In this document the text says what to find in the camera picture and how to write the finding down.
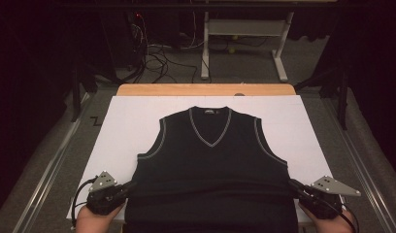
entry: wooden table edge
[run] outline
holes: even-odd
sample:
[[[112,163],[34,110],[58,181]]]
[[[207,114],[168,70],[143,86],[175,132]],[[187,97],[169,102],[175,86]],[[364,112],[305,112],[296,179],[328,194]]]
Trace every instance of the wooden table edge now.
[[[288,83],[128,83],[117,96],[275,96],[296,95]]]

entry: metal rail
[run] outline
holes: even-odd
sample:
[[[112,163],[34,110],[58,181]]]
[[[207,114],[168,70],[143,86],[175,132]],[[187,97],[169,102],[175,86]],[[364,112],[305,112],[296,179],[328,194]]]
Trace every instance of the metal rail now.
[[[338,132],[343,138],[346,148],[349,153],[349,160],[351,161],[351,165],[354,168],[355,174],[357,175],[359,181],[361,181],[362,186],[365,189],[367,197],[373,206],[373,209],[381,223],[385,232],[396,233],[396,222],[389,212],[387,206],[385,205],[384,198],[380,193],[376,183],[371,178],[371,175],[366,168],[364,162],[359,156],[359,152],[353,145],[352,140],[349,138],[347,131],[345,131],[342,126],[338,123],[337,115],[334,106],[331,103],[331,100],[324,99],[322,101],[324,103],[325,108],[328,112],[330,112],[330,116],[334,121],[335,125],[337,125]]]
[[[194,12],[231,12],[251,11],[265,12],[266,10],[358,10],[366,8],[367,4],[357,3],[334,3],[334,2],[262,2],[262,3],[208,3],[208,4],[83,4],[83,3],[59,3],[58,7],[69,11],[84,12],[107,12],[107,11],[194,11]]]
[[[92,96],[90,96],[87,93],[82,98],[82,106],[84,110],[88,106],[87,103],[91,99]],[[47,196],[50,192],[50,188],[52,187],[52,184],[56,179],[59,169],[62,166],[62,162],[66,157],[65,150],[68,148],[68,145],[71,142],[71,138],[74,136],[75,132],[80,126],[80,122],[81,122],[81,118],[79,116],[78,119],[75,122],[73,122],[72,125],[70,126],[58,151],[53,156],[52,160],[49,162],[46,171],[41,177],[37,187],[35,188],[34,193],[32,194],[28,204],[26,205],[22,215],[20,216],[14,228],[13,233],[18,233],[18,232],[23,233],[23,232],[29,232],[31,230],[31,227],[38,213],[40,212],[41,207],[43,206],[45,200],[47,199]]]

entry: white paper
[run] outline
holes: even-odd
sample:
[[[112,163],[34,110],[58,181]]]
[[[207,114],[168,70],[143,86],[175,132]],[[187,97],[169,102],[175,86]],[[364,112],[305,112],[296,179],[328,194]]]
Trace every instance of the white paper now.
[[[193,106],[227,106],[261,118],[271,150],[288,162],[292,179],[312,183],[324,175],[332,177],[300,96],[115,96],[81,183],[104,170],[118,183],[129,182],[137,154],[147,152],[158,135],[159,120]],[[83,189],[77,203],[84,202],[87,195]],[[299,222],[311,222],[298,205],[296,208]],[[115,220],[124,222],[123,213],[124,209]]]

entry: hand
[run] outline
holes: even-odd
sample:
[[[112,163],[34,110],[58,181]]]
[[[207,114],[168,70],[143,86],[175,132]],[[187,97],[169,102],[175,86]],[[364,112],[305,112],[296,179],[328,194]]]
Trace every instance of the hand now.
[[[110,223],[119,213],[124,204],[117,207],[107,216],[99,216],[94,214],[87,206],[83,206],[77,216],[77,233],[106,233],[110,227]]]
[[[314,216],[306,207],[301,203],[298,203],[305,214],[313,221],[318,233],[351,233],[352,228],[349,224],[340,216],[336,216],[334,219],[319,219]],[[346,210],[343,210],[343,215],[346,216],[352,222],[352,214]]]

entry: v-neck collar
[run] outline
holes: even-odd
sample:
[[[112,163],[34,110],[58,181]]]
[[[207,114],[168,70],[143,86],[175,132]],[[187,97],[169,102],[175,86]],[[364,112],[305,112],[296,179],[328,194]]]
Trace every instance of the v-neck collar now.
[[[228,118],[226,119],[225,126],[224,126],[224,128],[223,128],[222,133],[219,135],[218,139],[217,139],[214,143],[209,143],[207,140],[205,140],[205,139],[201,136],[201,134],[199,133],[198,128],[196,127],[196,125],[195,125],[195,123],[194,123],[193,109],[198,109],[198,110],[199,110],[199,109],[201,109],[201,108],[193,107],[193,108],[190,108],[190,109],[189,109],[189,118],[190,118],[190,120],[191,120],[191,124],[192,124],[192,127],[193,127],[193,129],[194,129],[196,135],[197,135],[198,138],[199,138],[203,143],[205,143],[207,146],[209,146],[209,147],[211,147],[211,148],[215,147],[215,146],[222,140],[222,138],[224,137],[224,135],[225,135],[225,133],[226,133],[226,131],[227,131],[227,129],[228,129],[229,122],[231,121],[231,112],[232,112],[232,110],[231,110],[230,108],[228,108],[228,107],[222,108],[222,109],[225,109],[226,111],[228,111]]]

